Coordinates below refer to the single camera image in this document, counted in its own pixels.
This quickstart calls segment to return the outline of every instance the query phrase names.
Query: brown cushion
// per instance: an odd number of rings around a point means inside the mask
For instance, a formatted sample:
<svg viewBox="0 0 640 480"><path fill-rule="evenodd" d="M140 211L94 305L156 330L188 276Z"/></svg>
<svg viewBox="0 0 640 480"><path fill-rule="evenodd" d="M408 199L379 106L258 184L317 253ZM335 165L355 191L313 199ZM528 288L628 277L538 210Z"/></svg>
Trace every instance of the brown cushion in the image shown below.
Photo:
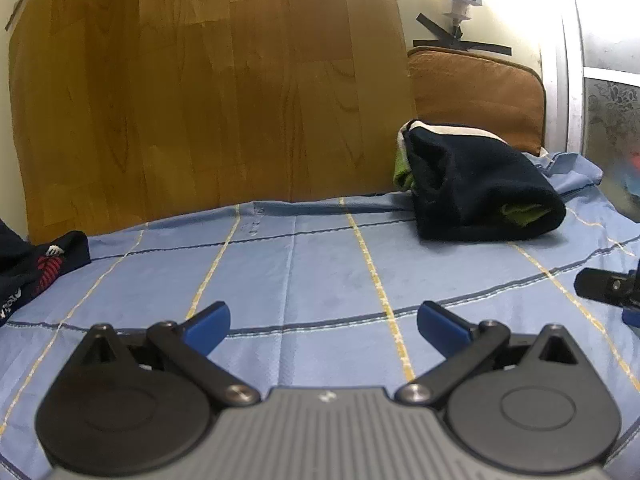
<svg viewBox="0 0 640 480"><path fill-rule="evenodd" d="M532 69L435 47L409 51L417 116L493 132L522 152L540 153L545 90Z"/></svg>

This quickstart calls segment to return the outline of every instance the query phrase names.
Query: bed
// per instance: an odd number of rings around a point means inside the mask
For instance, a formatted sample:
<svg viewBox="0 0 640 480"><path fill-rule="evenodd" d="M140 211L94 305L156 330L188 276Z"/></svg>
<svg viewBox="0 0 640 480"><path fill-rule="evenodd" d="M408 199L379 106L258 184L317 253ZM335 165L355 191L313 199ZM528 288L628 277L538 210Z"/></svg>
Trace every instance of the bed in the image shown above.
<svg viewBox="0 0 640 480"><path fill-rule="evenodd" d="M417 238L410 196L250 202L90 238L92 263L63 276L0 329L0 479L49 471L33 430L47 387L87 329L121 332L183 320L215 300L232 313L210 359L255 385L360 386L393 392L442 357L418 334L435 300L516 332L564 324L622 412L606 470L638 478L640 340L616 308L580 300L584 266L628 270L640 226L598 190L600 170L573 153L530 156L566 201L555 232L518 243Z"/></svg>

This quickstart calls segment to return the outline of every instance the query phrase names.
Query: red pattern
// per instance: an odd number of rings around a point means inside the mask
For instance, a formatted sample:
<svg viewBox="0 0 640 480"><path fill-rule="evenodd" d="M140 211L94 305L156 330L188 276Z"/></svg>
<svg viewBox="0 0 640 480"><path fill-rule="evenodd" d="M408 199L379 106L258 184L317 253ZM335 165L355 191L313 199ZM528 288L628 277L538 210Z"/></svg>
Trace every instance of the red pattern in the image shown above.
<svg viewBox="0 0 640 480"><path fill-rule="evenodd" d="M40 294L56 281L60 273L62 258L59 256L40 256L38 258L38 270L42 271L42 276L36 287L36 294Z"/></svg>

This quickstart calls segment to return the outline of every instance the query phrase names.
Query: black cloth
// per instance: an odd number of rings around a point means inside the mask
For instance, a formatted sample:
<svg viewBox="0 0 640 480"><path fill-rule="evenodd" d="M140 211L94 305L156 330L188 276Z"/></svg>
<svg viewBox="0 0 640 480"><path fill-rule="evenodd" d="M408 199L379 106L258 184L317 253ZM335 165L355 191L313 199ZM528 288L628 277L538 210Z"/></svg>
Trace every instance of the black cloth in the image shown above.
<svg viewBox="0 0 640 480"><path fill-rule="evenodd" d="M0 326L58 276L90 262L89 243L80 231L34 246L0 220Z"/></svg>
<svg viewBox="0 0 640 480"><path fill-rule="evenodd" d="M508 144L408 126L403 135L422 238L521 240L562 223L566 211L558 193L527 157ZM531 204L549 212L526 226L500 213L505 205Z"/></svg>

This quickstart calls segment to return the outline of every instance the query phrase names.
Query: folded clothes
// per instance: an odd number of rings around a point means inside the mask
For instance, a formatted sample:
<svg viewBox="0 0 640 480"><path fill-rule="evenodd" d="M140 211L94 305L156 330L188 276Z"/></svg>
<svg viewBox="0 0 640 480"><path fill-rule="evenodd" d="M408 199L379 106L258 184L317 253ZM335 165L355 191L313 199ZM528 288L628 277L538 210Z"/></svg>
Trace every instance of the folded clothes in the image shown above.
<svg viewBox="0 0 640 480"><path fill-rule="evenodd" d="M0 220L0 326L59 276L90 262L89 244L80 231L34 246Z"/></svg>
<svg viewBox="0 0 640 480"><path fill-rule="evenodd" d="M521 240L556 229L562 199L520 152L466 126L409 121L398 132L394 183L411 189L422 238Z"/></svg>

